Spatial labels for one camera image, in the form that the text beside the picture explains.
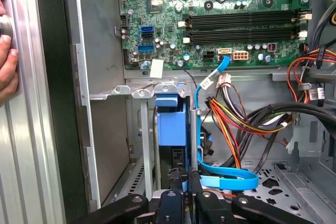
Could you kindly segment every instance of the power connector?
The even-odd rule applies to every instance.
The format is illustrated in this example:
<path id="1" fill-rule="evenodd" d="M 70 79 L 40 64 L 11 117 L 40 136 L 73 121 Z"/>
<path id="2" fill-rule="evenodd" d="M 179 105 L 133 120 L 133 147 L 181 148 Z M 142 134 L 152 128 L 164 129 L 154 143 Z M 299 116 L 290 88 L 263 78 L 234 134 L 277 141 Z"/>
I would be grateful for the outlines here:
<path id="1" fill-rule="evenodd" d="M 226 83 L 226 84 L 224 84 L 225 86 L 227 86 L 229 88 L 231 87 L 230 84 L 229 84 L 229 83 L 231 83 L 231 74 L 224 73 L 224 74 L 221 74 L 220 76 L 218 76 L 216 88 L 218 89 L 221 85 L 223 85 L 223 83 Z"/>

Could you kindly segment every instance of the human hand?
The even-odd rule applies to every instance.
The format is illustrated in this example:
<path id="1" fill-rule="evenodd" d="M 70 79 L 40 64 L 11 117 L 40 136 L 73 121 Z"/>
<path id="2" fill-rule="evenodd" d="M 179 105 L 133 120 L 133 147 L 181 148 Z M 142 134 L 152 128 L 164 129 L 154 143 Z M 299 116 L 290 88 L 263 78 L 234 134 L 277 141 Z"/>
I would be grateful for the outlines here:
<path id="1" fill-rule="evenodd" d="M 6 13 L 2 1 L 0 1 L 0 15 Z M 18 75 L 16 66 L 18 62 L 18 51 L 10 50 L 12 39 L 10 36 L 0 37 L 0 105 L 15 94 L 18 86 Z"/>

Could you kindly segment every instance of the ram slot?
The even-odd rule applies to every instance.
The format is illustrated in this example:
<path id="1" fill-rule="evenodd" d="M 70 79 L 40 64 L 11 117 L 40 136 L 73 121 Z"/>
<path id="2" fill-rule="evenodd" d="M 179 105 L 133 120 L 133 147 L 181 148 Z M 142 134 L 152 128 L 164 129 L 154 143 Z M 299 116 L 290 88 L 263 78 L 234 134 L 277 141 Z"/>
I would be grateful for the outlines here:
<path id="1" fill-rule="evenodd" d="M 298 12 L 292 10 L 189 16 L 186 22 L 191 29 L 218 29 L 237 26 L 281 25 L 298 20 Z"/>
<path id="2" fill-rule="evenodd" d="M 192 31 L 190 41 L 192 44 L 211 44 L 217 42 L 249 42 L 290 40 L 296 38 L 297 29 L 291 27 L 273 29 L 244 29 L 230 31 Z"/>

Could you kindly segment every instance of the green circuit board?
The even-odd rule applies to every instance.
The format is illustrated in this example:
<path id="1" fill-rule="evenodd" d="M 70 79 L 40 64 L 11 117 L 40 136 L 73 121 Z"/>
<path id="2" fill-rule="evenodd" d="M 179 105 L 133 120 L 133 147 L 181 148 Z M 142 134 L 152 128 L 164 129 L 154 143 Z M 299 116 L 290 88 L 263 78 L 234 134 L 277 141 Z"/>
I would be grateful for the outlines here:
<path id="1" fill-rule="evenodd" d="M 213 8 L 205 9 L 205 2 L 211 1 Z M 244 8 L 237 8 L 237 2 L 246 1 Z M 307 10 L 309 0 L 226 0 L 219 3 L 216 0 L 120 0 L 120 14 L 128 19 L 127 38 L 122 40 L 124 66 L 126 69 L 140 69 L 145 60 L 162 59 L 164 69 L 204 69 L 218 66 L 218 48 L 231 48 L 232 52 L 246 50 L 247 45 L 263 45 L 264 43 L 276 43 L 277 50 L 269 53 L 261 48 L 260 50 L 249 51 L 248 60 L 232 60 L 230 67 L 268 67 L 284 66 L 290 64 L 295 57 L 299 56 L 299 45 L 306 42 L 305 38 L 296 38 L 278 41 L 253 41 L 253 42 L 223 42 L 213 44 L 200 44 L 201 49 L 196 50 L 193 44 L 184 44 L 184 27 L 179 27 L 178 22 L 183 21 L 183 15 L 218 15 L 235 14 L 244 12 L 270 11 L 270 10 Z M 154 37 L 151 40 L 141 38 L 141 27 L 153 26 Z M 277 25 L 268 26 L 269 29 L 277 28 Z M 164 42 L 160 48 L 152 52 L 138 52 L 138 45 L 156 45 L 154 39 Z M 203 52 L 212 51 L 215 53 L 213 61 L 205 62 Z M 258 59 L 260 54 L 271 55 L 271 61 L 265 62 Z"/>

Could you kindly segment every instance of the motherboard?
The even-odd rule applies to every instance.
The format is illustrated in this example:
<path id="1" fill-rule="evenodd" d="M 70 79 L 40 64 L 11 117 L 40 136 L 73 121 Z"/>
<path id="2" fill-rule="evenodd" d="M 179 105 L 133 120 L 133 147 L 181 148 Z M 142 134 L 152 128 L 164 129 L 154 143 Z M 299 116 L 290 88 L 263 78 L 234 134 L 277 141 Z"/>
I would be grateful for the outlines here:
<path id="1" fill-rule="evenodd" d="M 310 0 L 120 0 L 126 69 L 285 66 L 306 49 Z"/>

